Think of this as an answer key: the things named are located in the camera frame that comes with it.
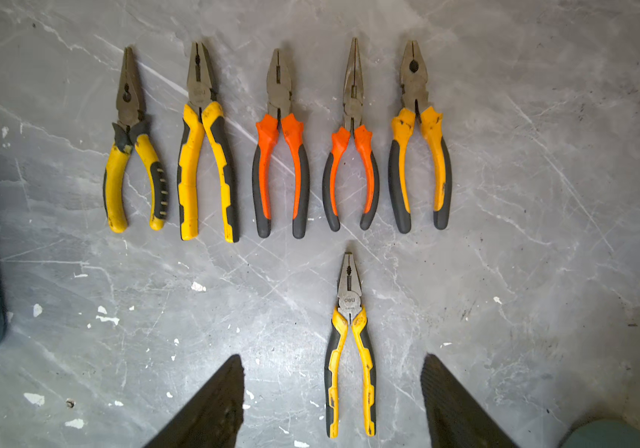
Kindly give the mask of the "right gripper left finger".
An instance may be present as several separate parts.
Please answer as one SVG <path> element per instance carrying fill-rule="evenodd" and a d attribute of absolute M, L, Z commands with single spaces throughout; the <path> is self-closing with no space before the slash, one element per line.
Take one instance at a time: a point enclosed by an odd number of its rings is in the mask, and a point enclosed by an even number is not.
<path fill-rule="evenodd" d="M 148 447 L 234 447 L 243 423 L 244 371 L 235 354 L 218 369 Z"/>

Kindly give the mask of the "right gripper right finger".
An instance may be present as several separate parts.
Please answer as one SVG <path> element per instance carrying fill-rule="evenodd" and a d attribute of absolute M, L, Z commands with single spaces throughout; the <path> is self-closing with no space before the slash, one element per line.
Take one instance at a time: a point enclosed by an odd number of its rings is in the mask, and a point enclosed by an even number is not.
<path fill-rule="evenodd" d="M 517 447 L 436 355 L 420 381 L 432 447 Z"/>

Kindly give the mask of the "yellow black striped pliers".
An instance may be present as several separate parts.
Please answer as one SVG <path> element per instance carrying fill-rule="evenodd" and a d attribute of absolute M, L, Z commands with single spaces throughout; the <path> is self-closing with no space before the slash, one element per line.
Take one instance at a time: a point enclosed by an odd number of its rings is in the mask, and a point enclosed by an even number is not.
<path fill-rule="evenodd" d="M 133 48 L 124 48 L 118 92 L 116 96 L 118 119 L 112 124 L 114 143 L 103 177 L 103 202 L 109 227 L 123 233 L 127 216 L 123 206 L 123 178 L 133 152 L 142 159 L 151 187 L 149 226 L 154 231 L 163 229 L 168 216 L 170 187 L 166 172 L 150 139 L 149 121 L 145 118 L 142 82 Z"/>

